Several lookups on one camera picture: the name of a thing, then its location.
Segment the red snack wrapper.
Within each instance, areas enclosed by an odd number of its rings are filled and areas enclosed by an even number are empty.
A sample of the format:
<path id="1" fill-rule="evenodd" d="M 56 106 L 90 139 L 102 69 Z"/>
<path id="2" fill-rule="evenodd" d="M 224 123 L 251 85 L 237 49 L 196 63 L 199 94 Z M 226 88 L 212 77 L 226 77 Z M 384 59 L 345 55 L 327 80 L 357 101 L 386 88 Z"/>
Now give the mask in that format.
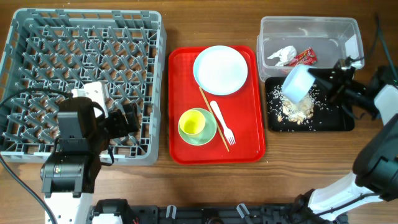
<path id="1" fill-rule="evenodd" d="M 288 64 L 289 67 L 294 67 L 298 64 L 313 65 L 318 62 L 317 56 L 314 50 L 309 47 L 300 54 L 296 55 Z"/>

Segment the small light blue bowl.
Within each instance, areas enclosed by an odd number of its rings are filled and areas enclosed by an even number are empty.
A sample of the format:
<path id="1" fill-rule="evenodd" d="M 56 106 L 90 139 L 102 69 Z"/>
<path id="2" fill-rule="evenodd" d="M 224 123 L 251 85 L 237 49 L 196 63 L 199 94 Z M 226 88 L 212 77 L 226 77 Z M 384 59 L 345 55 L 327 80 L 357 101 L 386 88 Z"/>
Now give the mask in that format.
<path id="1" fill-rule="evenodd" d="M 282 94 L 292 103 L 297 104 L 310 91 L 315 77 L 309 73 L 309 65 L 297 65 L 287 75 L 282 85 Z"/>

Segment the food scraps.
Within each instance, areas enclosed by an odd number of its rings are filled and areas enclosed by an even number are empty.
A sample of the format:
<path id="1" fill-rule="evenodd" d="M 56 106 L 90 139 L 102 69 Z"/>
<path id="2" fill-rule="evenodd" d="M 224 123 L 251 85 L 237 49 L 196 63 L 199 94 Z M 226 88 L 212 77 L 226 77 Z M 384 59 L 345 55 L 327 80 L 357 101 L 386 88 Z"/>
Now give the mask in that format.
<path id="1" fill-rule="evenodd" d="M 269 127 L 272 123 L 276 131 L 296 131 L 299 129 L 315 131 L 315 121 L 320 118 L 321 112 L 327 111 L 325 100 L 321 96 L 317 84 L 313 84 L 310 91 L 298 102 L 293 103 L 282 94 L 282 85 L 275 85 L 269 88 L 266 93 L 267 114 L 269 115 Z"/>

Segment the white napkin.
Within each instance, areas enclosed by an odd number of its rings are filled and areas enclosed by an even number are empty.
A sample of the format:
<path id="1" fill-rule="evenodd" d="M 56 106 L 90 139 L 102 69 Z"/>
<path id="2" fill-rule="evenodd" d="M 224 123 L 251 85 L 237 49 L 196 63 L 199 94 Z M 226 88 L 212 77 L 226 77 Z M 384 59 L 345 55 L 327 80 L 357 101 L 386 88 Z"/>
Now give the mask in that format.
<path id="1" fill-rule="evenodd" d="M 276 66 L 281 67 L 289 64 L 296 57 L 296 55 L 297 50 L 293 45 L 290 45 L 274 52 L 272 55 L 268 56 L 267 59 L 271 60 L 278 58 L 279 61 L 276 63 Z"/>

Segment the yellow plastic cup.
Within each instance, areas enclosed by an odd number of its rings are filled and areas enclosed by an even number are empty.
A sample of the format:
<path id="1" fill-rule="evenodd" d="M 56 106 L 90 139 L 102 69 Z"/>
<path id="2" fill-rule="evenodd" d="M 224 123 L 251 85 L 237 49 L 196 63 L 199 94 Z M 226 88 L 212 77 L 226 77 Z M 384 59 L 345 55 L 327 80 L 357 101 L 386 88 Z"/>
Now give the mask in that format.
<path id="1" fill-rule="evenodd" d="M 179 121 L 179 128 L 187 135 L 200 134 L 205 127 L 205 116 L 201 111 L 191 109 L 184 112 Z"/>

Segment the green bowl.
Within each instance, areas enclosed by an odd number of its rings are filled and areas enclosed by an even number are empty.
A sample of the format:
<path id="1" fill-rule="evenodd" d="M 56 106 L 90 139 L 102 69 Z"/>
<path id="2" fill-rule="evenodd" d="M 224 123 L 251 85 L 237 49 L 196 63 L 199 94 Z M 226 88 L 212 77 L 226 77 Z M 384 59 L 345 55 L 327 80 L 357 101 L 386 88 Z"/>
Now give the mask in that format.
<path id="1" fill-rule="evenodd" d="M 198 111 L 201 111 L 205 116 L 205 127 L 200 134 L 189 136 L 185 134 L 178 125 L 178 133 L 180 137 L 188 144 L 192 146 L 202 146 L 209 143 L 217 132 L 217 124 L 214 116 L 203 108 L 192 108 Z"/>

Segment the large light blue plate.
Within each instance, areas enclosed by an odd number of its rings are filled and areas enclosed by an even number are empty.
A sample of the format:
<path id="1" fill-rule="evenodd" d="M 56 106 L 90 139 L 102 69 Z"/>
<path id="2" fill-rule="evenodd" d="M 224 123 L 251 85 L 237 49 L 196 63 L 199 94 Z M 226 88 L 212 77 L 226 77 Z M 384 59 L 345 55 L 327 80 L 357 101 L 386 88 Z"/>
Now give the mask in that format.
<path id="1" fill-rule="evenodd" d="M 225 96 L 238 91 L 248 77 L 248 65 L 235 49 L 224 45 L 201 51 L 193 63 L 198 85 L 212 95 Z"/>

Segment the white plastic fork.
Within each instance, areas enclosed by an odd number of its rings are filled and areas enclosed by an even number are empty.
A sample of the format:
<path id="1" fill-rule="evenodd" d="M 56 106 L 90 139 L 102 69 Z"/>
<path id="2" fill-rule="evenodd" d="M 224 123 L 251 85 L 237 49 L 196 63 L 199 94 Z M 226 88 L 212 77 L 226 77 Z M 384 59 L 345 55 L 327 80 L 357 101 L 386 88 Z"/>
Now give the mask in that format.
<path id="1" fill-rule="evenodd" d="M 227 142 L 230 145 L 236 144 L 234 134 L 233 134 L 232 130 L 229 129 L 229 127 L 227 127 L 226 122 L 223 117 L 223 114 L 220 110 L 220 107 L 218 106 L 218 103 L 216 101 L 211 101 L 210 106 L 211 106 L 211 109 L 213 110 L 213 112 L 215 113 L 216 117 L 218 118 L 221 126 L 223 127 L 223 133 L 224 133 L 224 136 L 225 136 Z"/>

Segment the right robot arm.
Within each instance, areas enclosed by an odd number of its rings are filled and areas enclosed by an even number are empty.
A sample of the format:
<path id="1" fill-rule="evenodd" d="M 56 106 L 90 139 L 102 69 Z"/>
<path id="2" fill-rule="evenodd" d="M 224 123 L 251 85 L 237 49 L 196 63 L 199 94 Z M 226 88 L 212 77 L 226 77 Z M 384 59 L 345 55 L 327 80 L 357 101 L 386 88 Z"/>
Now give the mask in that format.
<path id="1" fill-rule="evenodd" d="M 383 122 L 383 128 L 358 154 L 348 175 L 297 197 L 290 209 L 291 223 L 333 222 L 364 204 L 397 198 L 397 67 L 379 67 L 368 85 L 354 80 L 355 70 L 339 65 L 297 65 L 282 85 L 283 94 L 296 103 L 317 83 L 329 103 L 358 106 Z"/>

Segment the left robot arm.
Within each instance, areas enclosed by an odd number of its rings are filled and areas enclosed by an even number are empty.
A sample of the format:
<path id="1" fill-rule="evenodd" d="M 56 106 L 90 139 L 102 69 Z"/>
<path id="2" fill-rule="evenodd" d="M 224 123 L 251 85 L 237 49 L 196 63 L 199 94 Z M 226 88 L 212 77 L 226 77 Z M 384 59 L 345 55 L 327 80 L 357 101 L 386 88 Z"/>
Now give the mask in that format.
<path id="1" fill-rule="evenodd" d="M 69 98 L 59 104 L 59 137 L 40 171 L 45 203 L 57 223 L 85 223 L 103 151 L 112 139 L 139 130 L 137 105 L 95 115 L 101 106 L 87 97 Z"/>

